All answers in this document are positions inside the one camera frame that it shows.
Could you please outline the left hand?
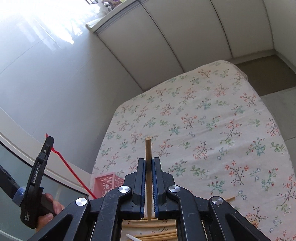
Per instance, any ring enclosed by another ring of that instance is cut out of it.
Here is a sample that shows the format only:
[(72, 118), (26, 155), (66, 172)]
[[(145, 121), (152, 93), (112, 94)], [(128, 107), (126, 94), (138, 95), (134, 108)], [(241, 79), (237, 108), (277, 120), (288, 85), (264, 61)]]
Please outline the left hand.
[[(49, 193), (45, 193), (46, 199), (53, 204), (53, 211), (55, 214), (59, 214), (65, 207), (55, 200), (53, 196)], [(54, 218), (52, 213), (46, 214), (45, 216), (40, 216), (37, 223), (37, 228), (35, 229), (38, 232), (41, 228), (47, 225)]]

